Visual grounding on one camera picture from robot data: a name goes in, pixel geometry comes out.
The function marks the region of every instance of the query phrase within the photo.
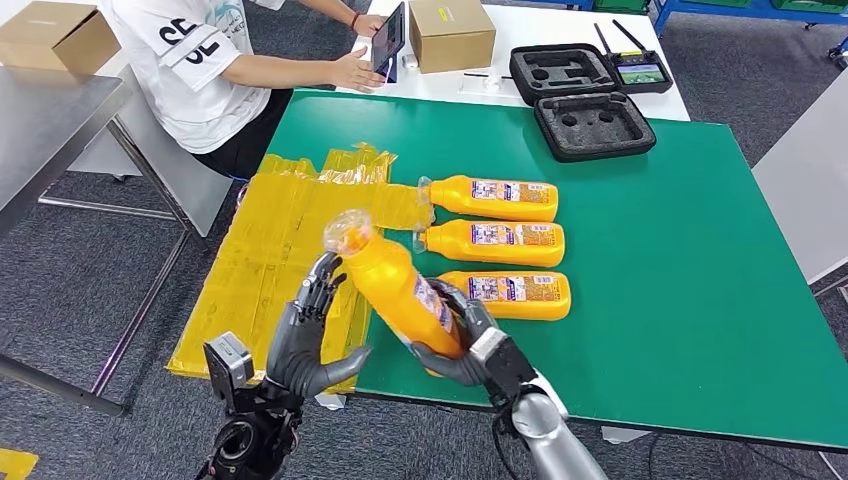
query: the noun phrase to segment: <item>black carrying case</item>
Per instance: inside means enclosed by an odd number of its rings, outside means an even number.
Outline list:
[[[617,91],[619,78],[594,45],[517,47],[509,71],[560,162],[635,155],[656,144],[653,129],[633,100]]]

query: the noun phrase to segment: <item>yellow bottle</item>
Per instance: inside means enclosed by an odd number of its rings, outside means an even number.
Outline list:
[[[450,309],[412,266],[409,251],[383,238],[364,210],[348,210],[324,229],[324,246],[339,254],[356,288],[407,346],[422,342],[434,352],[464,353]]]
[[[557,188],[549,183],[507,182],[455,175],[418,182],[422,201],[454,213],[503,220],[552,222],[559,206]]]
[[[454,260],[555,267],[565,254],[565,233],[555,223],[452,220],[414,235],[415,251]]]
[[[439,278],[479,299],[495,318],[560,320],[571,310],[571,289],[557,272],[448,272]]]

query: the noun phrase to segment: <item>antenna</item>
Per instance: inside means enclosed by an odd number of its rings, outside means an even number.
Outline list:
[[[607,44],[607,39],[604,38],[604,34],[601,33],[601,27],[599,27],[597,23],[595,24],[595,31],[598,32],[598,36],[601,37],[601,43],[604,45],[604,50],[606,50],[605,53],[612,53],[612,50],[610,50],[609,45]]]
[[[630,32],[628,32],[626,28],[624,28],[620,23],[618,23],[618,20],[613,20],[612,24],[618,27],[618,29],[621,30],[621,33],[623,33],[624,36],[629,38],[630,41],[633,42],[633,45],[636,45],[636,47],[641,50],[642,53],[645,53],[645,46],[642,45],[639,40],[636,40],[636,37],[634,37]]]

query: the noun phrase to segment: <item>green bin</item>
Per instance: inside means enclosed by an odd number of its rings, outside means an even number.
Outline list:
[[[648,13],[650,0],[595,0],[592,10],[608,13]]]
[[[774,8],[781,10],[803,10],[805,12],[842,13],[848,0],[771,0]]]
[[[710,5],[721,5],[722,7],[747,8],[751,6],[751,0],[684,0],[689,3],[708,3]]]

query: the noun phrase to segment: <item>bottle label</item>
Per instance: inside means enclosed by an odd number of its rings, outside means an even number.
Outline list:
[[[415,279],[414,293],[415,298],[421,302],[421,305],[438,318],[439,325],[441,325],[446,332],[450,333],[453,328],[453,317],[451,316],[450,309],[445,306],[441,297],[439,297],[439,294],[433,290],[433,287],[427,283],[427,280],[422,277],[420,273]]]
[[[556,236],[550,225],[519,225],[515,227],[515,236],[520,245],[554,245]]]
[[[523,277],[469,277],[468,296],[482,302],[555,302],[559,284],[551,275]]]
[[[550,225],[517,225],[513,230],[502,223],[471,224],[471,243],[475,245],[554,245],[556,236]]]
[[[471,197],[480,200],[548,203],[550,199],[550,187],[541,183],[472,180]]]

